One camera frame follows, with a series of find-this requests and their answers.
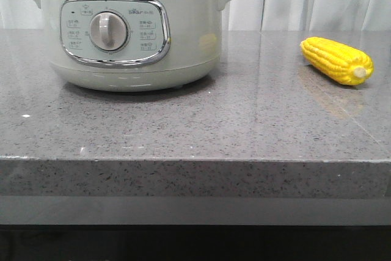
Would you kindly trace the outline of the yellow plastic corn cob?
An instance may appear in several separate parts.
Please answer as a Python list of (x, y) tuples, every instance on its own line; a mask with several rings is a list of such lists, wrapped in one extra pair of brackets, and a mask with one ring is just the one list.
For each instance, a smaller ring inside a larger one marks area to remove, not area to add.
[(304, 57), (321, 73), (346, 86), (364, 83), (374, 72), (365, 52), (322, 37), (309, 37), (300, 43)]

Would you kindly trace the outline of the pale green electric cooking pot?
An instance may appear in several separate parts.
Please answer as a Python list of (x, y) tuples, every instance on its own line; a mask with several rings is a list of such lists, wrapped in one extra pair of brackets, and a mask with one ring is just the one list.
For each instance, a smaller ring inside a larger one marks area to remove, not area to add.
[(221, 55), (231, 0), (33, 0), (48, 60), (94, 90), (168, 89), (207, 75)]

